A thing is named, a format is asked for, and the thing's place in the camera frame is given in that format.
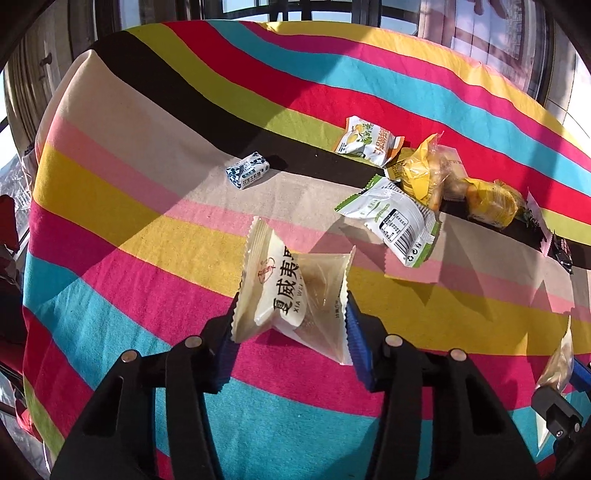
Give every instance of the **black snack package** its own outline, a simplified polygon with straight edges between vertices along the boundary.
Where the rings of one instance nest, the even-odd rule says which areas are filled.
[[[555,233],[552,234],[549,256],[562,265],[569,274],[573,274],[573,259],[570,256],[570,248],[566,240]]]

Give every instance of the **snack package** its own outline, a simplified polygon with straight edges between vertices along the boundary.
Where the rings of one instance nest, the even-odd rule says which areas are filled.
[[[442,156],[436,154],[440,134],[421,143],[402,164],[402,188],[431,210],[438,211],[443,198],[443,182],[449,174]]]
[[[404,160],[417,151],[416,148],[402,147],[398,156],[384,167],[384,175],[388,180],[402,181]]]
[[[535,387],[551,386],[558,393],[562,394],[566,385],[569,384],[570,377],[573,375],[574,364],[574,350],[573,350],[573,334],[570,331],[570,315],[569,322],[566,326],[566,333],[560,341],[560,346],[554,351],[544,371],[540,375]],[[546,421],[536,414],[536,427],[538,432],[538,455],[544,448],[545,443],[550,438],[550,432],[546,428]]]
[[[406,267],[418,267],[423,263],[433,249],[440,226],[432,210],[379,175],[335,210],[345,217],[365,220],[365,226],[380,237]]]
[[[464,181],[468,177],[464,164],[457,150],[445,145],[438,145],[436,155],[440,162],[446,164],[449,175],[443,182],[443,199],[450,202],[462,202],[466,198],[468,184]]]
[[[506,191],[508,191],[511,194],[511,196],[515,200],[515,204],[517,205],[516,215],[523,215],[523,212],[525,212],[526,208],[523,195],[519,193],[519,191],[515,190],[511,185],[505,183],[502,180],[495,180],[494,183],[497,184],[499,187],[503,187]]]
[[[527,192],[525,205],[526,207],[523,214],[525,224],[530,228],[540,229],[540,250],[542,255],[547,257],[548,252],[550,251],[550,246],[552,245],[552,233],[546,225],[538,202],[535,201],[535,198],[529,191]]]
[[[561,236],[552,234],[550,245],[550,258],[554,258],[570,274],[573,274],[573,259],[570,255],[570,247]]]
[[[226,168],[226,177],[240,190],[256,182],[269,170],[269,162],[259,153],[254,152]]]
[[[465,179],[466,202],[470,216],[481,222],[505,228],[517,213],[517,203],[507,190],[489,181]]]
[[[346,129],[335,152],[364,158],[377,167],[383,167],[392,160],[404,143],[404,137],[395,137],[385,128],[361,120],[358,116],[347,119]]]
[[[232,340],[242,343],[275,328],[342,364],[351,365],[345,330],[348,254],[292,254],[255,217],[248,240]]]

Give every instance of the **striped tablecloth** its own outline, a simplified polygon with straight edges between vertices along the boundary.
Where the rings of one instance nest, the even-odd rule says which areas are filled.
[[[166,351],[226,311],[260,215],[294,251],[356,245],[349,286],[361,309],[417,347],[469,352],[537,454],[530,399],[565,314],[576,353],[591,352],[591,160],[542,107],[469,62],[331,22],[147,25],[82,54],[38,133],[25,272],[27,401],[51,449],[122,351]],[[511,228],[445,213],[431,258],[402,267],[333,211],[377,172],[331,153],[351,115],[412,147],[443,131],[471,176],[529,188],[551,228],[573,240],[574,275]],[[239,191],[224,167],[253,151],[271,172]],[[591,410],[584,395],[570,399]],[[273,331],[242,346],[232,381],[207,407],[228,479],[332,480],[363,478],[381,401],[352,367]],[[423,410],[420,476],[428,398]],[[156,416],[166,476],[161,391]]]

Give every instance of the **nutrition label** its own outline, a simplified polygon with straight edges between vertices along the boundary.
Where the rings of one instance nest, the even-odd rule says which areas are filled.
[[[394,209],[379,224],[379,229],[388,242],[392,243],[407,225],[408,219],[400,211]]]

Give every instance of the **green and white snack package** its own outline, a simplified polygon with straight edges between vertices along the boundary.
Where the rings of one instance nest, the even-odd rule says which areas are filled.
[[[394,252],[406,267],[418,267],[431,250],[440,223],[435,213],[409,197],[396,184],[376,175],[359,193],[335,208],[365,226]]]
[[[396,137],[379,125],[358,116],[350,116],[347,119],[346,132],[335,152],[363,158],[377,167],[383,167],[398,154],[403,143],[404,137]]]

